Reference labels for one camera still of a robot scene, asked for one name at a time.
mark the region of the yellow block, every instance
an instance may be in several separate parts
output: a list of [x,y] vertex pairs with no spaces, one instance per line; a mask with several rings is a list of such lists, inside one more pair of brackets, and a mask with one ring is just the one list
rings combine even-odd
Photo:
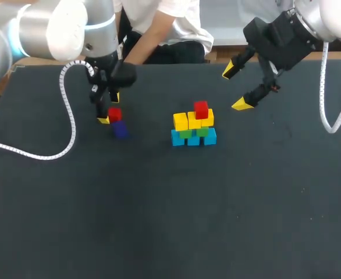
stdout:
[[230,60],[228,66],[226,67],[225,71],[223,72],[222,76],[228,80],[227,77],[225,77],[225,74],[231,70],[234,67],[233,62]]
[[213,110],[208,109],[208,118],[201,120],[201,126],[202,127],[211,127],[214,125],[215,117],[213,115]]
[[179,131],[186,131],[189,129],[189,122],[187,121],[187,116],[185,112],[183,113],[176,113],[173,115],[173,122],[175,124],[175,130]]
[[236,110],[245,110],[253,109],[254,107],[247,104],[244,100],[244,97],[241,97],[234,105],[232,105],[232,108]]
[[201,128],[201,119],[195,119],[195,112],[188,112],[187,117],[189,118],[189,130]]
[[110,124],[110,120],[109,118],[97,118],[99,122],[101,122],[102,124]]

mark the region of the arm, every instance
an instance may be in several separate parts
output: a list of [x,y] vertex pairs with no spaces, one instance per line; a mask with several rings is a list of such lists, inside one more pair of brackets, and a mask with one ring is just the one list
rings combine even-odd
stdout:
[[122,17],[122,11],[115,13],[116,31],[118,32],[118,35],[119,35],[121,17]]
[[135,65],[143,64],[155,48],[166,38],[175,19],[174,16],[167,15],[158,10],[155,13],[151,26],[128,54],[125,62]]
[[113,0],[113,11],[115,12],[116,31],[119,35],[120,18],[122,17],[123,4],[121,0]]

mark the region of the white wall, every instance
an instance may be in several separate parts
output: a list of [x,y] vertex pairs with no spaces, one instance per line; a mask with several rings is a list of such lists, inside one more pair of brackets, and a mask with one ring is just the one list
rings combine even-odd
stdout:
[[292,6],[293,0],[200,0],[201,24],[214,36],[214,45],[245,45],[243,28],[254,17],[271,22]]

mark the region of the blue block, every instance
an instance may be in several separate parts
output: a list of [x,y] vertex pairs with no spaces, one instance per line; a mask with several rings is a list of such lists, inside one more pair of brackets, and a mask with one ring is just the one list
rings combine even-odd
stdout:
[[217,143],[216,130],[214,128],[209,128],[208,136],[204,138],[204,145],[213,145]]
[[196,130],[193,131],[193,136],[187,139],[188,146],[198,146],[200,145],[200,137],[196,135]]
[[126,128],[126,125],[124,121],[117,121],[113,122],[111,124],[113,128],[113,133],[115,134],[116,138],[127,138],[129,136],[128,129]]
[[171,134],[172,134],[172,145],[173,146],[184,145],[184,138],[180,138],[180,132],[177,132],[176,130],[172,130]]

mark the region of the black pants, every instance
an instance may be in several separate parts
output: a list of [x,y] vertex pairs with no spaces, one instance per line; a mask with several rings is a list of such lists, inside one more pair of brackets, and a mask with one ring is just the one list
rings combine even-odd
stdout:
[[[123,59],[129,54],[141,34],[130,31],[123,46]],[[205,51],[196,41],[178,42],[173,45],[158,46],[144,64],[198,64],[204,63]]]

